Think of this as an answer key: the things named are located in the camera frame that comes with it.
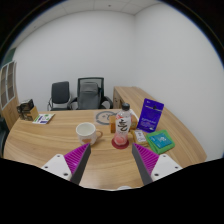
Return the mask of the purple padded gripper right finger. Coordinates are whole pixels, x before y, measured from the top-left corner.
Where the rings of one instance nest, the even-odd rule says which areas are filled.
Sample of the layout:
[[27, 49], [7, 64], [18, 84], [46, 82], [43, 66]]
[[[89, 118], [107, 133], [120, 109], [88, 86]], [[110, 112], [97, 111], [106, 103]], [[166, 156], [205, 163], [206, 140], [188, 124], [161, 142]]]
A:
[[132, 154], [144, 185], [182, 169], [182, 167], [167, 154], [158, 155], [136, 143], [132, 145]]

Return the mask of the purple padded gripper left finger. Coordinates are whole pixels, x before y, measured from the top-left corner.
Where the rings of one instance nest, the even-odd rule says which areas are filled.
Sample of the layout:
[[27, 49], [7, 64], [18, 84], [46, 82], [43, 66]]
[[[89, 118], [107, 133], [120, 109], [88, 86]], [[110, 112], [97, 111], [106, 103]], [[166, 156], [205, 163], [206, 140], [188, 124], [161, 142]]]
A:
[[78, 185], [91, 154], [90, 144], [84, 144], [69, 153], [56, 154], [42, 169]]

